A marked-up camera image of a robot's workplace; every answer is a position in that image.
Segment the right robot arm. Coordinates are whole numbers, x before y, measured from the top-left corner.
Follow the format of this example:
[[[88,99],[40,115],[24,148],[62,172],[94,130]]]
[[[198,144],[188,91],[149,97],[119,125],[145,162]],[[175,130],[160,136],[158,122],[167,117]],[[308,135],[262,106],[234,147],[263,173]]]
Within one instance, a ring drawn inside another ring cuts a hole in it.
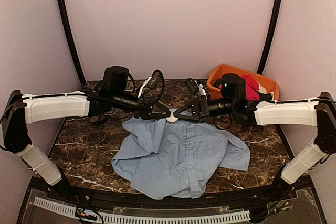
[[[176,110],[176,118],[204,122],[209,116],[228,114],[245,126],[306,125],[317,128],[317,136],[287,163],[268,188],[273,200],[280,199],[303,174],[335,153],[335,101],[327,92],[305,100],[276,101],[246,98],[246,82],[237,74],[221,78],[221,98],[201,96]]]

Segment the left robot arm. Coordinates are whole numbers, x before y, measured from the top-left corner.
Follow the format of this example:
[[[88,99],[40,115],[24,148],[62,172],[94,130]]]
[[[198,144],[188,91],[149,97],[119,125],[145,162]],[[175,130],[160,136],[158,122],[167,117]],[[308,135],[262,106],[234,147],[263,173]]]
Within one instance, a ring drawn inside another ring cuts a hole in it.
[[[71,200],[74,189],[29,137],[27,125],[59,118],[101,116],[113,108],[144,120],[170,116],[169,109],[160,102],[165,89],[161,71],[155,70],[139,89],[127,92],[127,81],[132,79],[127,68],[112,66],[104,71],[102,81],[94,90],[44,95],[13,91],[1,116],[1,149],[19,156],[47,184],[54,186],[53,191],[61,200]]]

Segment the round white brooch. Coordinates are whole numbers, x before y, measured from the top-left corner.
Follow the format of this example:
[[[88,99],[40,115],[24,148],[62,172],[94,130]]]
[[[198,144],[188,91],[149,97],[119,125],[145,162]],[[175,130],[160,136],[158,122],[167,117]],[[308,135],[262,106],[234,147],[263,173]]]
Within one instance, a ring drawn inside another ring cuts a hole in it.
[[[170,116],[166,117],[166,120],[169,122],[169,123],[175,123],[177,122],[179,119],[177,117],[174,116],[174,112],[172,111],[170,113]]]

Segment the light blue button shirt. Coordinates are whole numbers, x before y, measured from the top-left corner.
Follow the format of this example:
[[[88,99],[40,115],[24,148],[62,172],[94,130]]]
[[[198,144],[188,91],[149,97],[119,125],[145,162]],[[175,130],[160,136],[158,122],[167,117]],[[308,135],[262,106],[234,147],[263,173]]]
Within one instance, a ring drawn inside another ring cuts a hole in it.
[[[219,167],[246,172],[250,150],[238,137],[207,123],[131,118],[111,161],[130,186],[155,200],[199,198]]]

